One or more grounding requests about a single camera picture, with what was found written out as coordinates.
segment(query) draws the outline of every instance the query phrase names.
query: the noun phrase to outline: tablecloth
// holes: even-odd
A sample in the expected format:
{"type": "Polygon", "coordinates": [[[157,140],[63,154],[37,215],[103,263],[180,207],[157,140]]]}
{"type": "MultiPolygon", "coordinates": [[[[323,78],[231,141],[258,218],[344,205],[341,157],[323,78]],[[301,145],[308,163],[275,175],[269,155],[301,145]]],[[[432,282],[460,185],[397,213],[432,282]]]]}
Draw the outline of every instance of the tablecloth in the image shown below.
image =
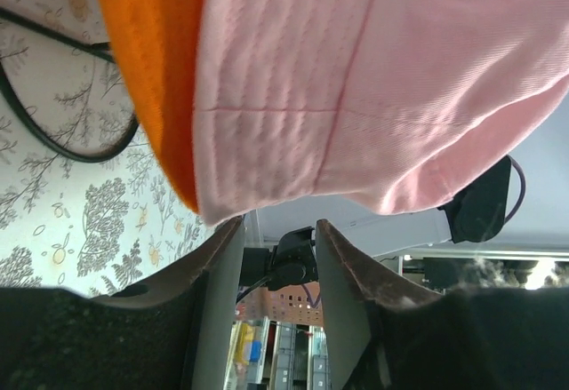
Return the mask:
{"type": "MultiPolygon", "coordinates": [[[[85,43],[107,42],[97,0],[0,0],[85,43]]],[[[113,64],[0,20],[0,60],[52,139],[80,152],[111,146],[132,103],[113,64]]],[[[117,158],[74,163],[44,147],[0,96],[0,286],[119,291],[212,233],[170,188],[142,130],[117,158]]]]}

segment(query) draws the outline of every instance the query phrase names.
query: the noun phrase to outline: pink cloth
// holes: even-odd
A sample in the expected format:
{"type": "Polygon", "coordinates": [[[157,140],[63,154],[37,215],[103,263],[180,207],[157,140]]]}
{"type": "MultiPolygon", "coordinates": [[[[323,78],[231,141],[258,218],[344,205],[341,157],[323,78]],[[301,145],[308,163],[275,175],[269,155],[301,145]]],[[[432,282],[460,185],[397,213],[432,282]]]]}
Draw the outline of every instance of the pink cloth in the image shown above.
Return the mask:
{"type": "Polygon", "coordinates": [[[568,73],[569,0],[206,0],[200,211],[438,206],[553,111],[568,73]]]}

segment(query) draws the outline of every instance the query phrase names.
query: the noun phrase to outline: garment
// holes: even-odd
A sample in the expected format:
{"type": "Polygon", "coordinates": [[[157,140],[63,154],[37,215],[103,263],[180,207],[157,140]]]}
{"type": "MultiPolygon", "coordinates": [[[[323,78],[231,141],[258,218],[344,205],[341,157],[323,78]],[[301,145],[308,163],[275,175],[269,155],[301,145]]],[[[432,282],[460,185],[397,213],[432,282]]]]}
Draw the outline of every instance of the garment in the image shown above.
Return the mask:
{"type": "Polygon", "coordinates": [[[205,0],[200,213],[325,194],[379,214],[448,202],[565,96],[568,22],[569,0],[205,0]]]}
{"type": "Polygon", "coordinates": [[[170,184],[199,212],[192,102],[204,0],[100,0],[136,116],[170,184]]]}

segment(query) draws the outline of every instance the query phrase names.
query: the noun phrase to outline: floral tablecloth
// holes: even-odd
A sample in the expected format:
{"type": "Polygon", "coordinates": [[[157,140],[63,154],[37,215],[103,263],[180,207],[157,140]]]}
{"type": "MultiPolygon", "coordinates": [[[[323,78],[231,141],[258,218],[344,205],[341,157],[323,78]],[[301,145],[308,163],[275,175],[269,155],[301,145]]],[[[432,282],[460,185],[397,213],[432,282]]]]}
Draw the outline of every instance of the floral tablecloth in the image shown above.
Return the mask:
{"type": "MultiPolygon", "coordinates": [[[[107,42],[97,0],[0,0],[85,43],[107,42]]],[[[34,120],[61,145],[101,151],[132,103],[115,65],[0,20],[0,60],[34,120]]],[[[118,291],[209,237],[139,130],[116,159],[71,162],[33,138],[0,96],[0,286],[118,291]]]]}

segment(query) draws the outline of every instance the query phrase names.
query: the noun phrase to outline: wall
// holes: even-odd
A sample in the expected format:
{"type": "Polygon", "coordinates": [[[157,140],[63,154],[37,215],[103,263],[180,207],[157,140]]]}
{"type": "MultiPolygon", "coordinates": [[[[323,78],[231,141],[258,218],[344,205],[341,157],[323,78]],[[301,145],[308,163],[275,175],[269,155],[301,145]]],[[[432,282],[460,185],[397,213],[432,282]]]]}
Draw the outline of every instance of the wall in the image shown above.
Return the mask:
{"type": "MultiPolygon", "coordinates": [[[[569,251],[569,99],[528,137],[512,155],[522,165],[527,179],[525,202],[501,233],[488,244],[534,247],[549,246],[569,251]]],[[[512,172],[509,208],[519,193],[512,172]]],[[[435,211],[396,217],[379,217],[339,196],[301,198],[258,211],[260,228],[268,241],[299,227],[314,226],[329,219],[363,251],[379,255],[394,247],[411,246],[445,238],[435,211]]]]}

